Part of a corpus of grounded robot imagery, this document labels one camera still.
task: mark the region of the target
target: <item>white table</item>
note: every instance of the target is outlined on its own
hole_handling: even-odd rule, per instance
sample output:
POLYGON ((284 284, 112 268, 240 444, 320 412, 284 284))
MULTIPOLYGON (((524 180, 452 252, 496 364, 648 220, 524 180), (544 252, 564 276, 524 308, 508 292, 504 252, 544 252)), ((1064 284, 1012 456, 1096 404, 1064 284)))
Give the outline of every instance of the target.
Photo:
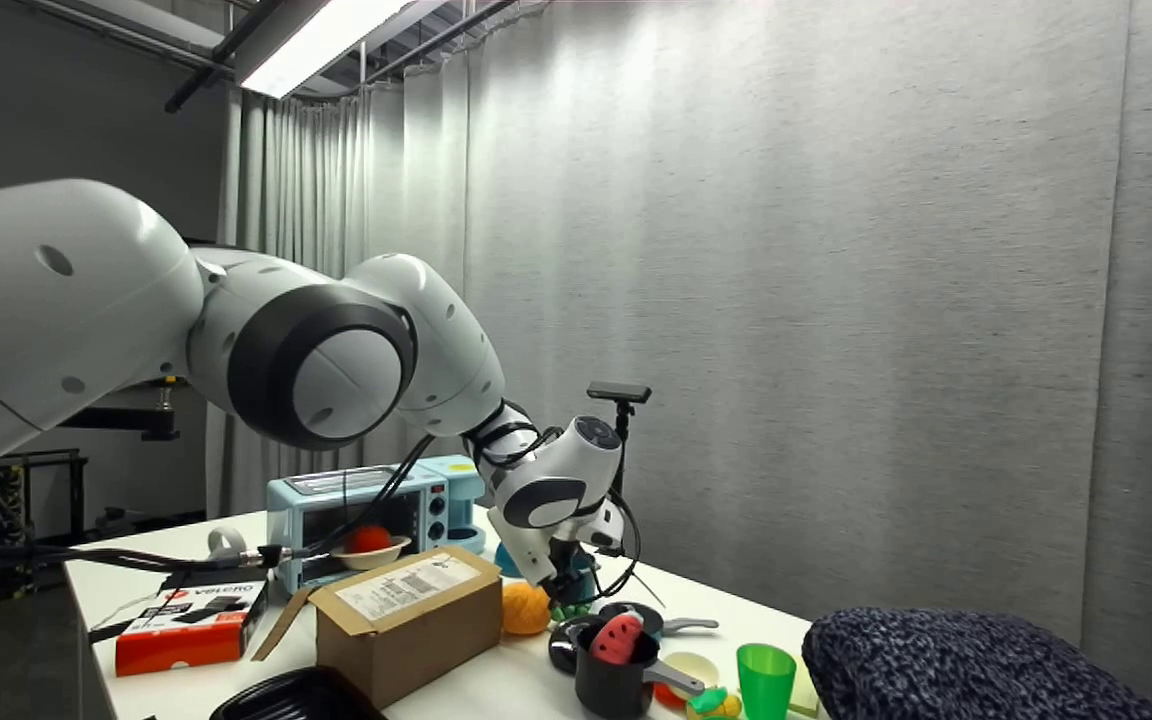
MULTIPOLYGON (((208 532, 220 524, 244 532, 252 548, 268 540, 268 516, 248 512, 248 516, 224 516, 224 520, 184 524, 168 532, 120 536, 108 544, 200 560, 208 556, 208 532)), ((616 576, 620 568, 624 568, 620 560, 600 560, 604 576, 616 576)), ((164 580, 160 572, 132 572, 132 568, 88 564, 88 560, 72 560, 64 564, 64 572, 68 572, 84 628, 136 616, 164 580)), ((688 640, 668 636, 660 644, 660 656, 700 652, 720 668, 724 688, 736 688, 740 644, 768 640, 768 644, 796 652, 800 636, 808 632, 808 620, 800 616, 784 616, 776 608, 740 600, 732 592, 704 588, 696 580, 660 572, 652 564, 640 564, 640 576, 664 604, 656 604, 652 592, 644 592, 644 584, 636 580, 620 592, 620 600, 656 604, 664 616, 720 620, 716 636, 688 636, 688 640)), ((88 668, 80 676, 80 700, 92 704, 88 716, 96 712, 96 716, 120 716, 120 720, 208 720, 212 708, 236 696, 240 688, 316 664, 316 648, 312 648, 316 616, 312 612, 300 612, 284 644, 268 660, 256 664, 252 648, 264 640, 272 620, 276 620, 276 608, 260 616, 248 656, 236 664, 172 668, 172 672, 152 672, 152 676, 116 676, 112 640, 96 648, 80 644, 80 668, 88 668)), ((800 676, 796 704, 816 708, 808 672, 800 668, 796 676, 800 676)), ((560 676, 548 664, 544 636, 508 640, 460 664, 456 672, 440 676, 436 684, 404 696, 400 704, 384 708, 384 716, 392 720, 520 716, 520 708, 528 720, 584 720, 588 716, 576 700, 572 676, 560 676)))

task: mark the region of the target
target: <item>fluorescent light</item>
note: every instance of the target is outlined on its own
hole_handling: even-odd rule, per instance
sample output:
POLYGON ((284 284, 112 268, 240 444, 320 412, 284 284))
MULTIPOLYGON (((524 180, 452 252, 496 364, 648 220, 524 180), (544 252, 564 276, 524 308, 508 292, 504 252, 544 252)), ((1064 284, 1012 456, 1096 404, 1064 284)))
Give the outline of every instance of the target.
POLYGON ((284 40, 248 80, 248 92, 284 100, 296 84, 328 68, 344 48, 392 20, 408 0, 328 0, 284 40))

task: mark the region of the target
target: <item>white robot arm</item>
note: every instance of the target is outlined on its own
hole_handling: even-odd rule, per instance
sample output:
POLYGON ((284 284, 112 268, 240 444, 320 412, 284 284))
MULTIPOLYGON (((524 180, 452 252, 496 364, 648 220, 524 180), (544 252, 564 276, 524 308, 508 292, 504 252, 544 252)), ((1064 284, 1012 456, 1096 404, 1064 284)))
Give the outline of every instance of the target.
POLYGON ((596 416, 544 436, 504 404, 492 340, 424 260, 376 256, 332 280, 188 248, 108 184, 0 188, 0 452, 160 372, 296 448, 352 444, 392 412, 464 436, 532 580, 556 572, 548 540, 620 548, 620 436, 596 416))

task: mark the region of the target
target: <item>blue fabric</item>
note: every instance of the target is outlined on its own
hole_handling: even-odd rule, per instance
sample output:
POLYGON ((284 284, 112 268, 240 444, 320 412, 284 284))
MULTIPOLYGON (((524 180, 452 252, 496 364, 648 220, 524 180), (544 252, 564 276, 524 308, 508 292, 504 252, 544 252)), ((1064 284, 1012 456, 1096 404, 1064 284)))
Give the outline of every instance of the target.
POLYGON ((832 720, 1152 720, 1060 636, 988 612, 832 612, 804 636, 832 720))

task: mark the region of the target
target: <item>gray curtain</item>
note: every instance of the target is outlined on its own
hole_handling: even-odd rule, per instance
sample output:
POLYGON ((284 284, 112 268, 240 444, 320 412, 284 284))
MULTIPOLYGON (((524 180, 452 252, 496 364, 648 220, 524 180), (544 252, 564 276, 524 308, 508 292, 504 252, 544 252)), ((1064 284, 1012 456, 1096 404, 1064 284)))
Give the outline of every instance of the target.
POLYGON ((544 424, 652 384, 648 560, 1016 612, 1152 696, 1152 8, 556 0, 240 108, 232 168, 248 248, 444 268, 544 424))

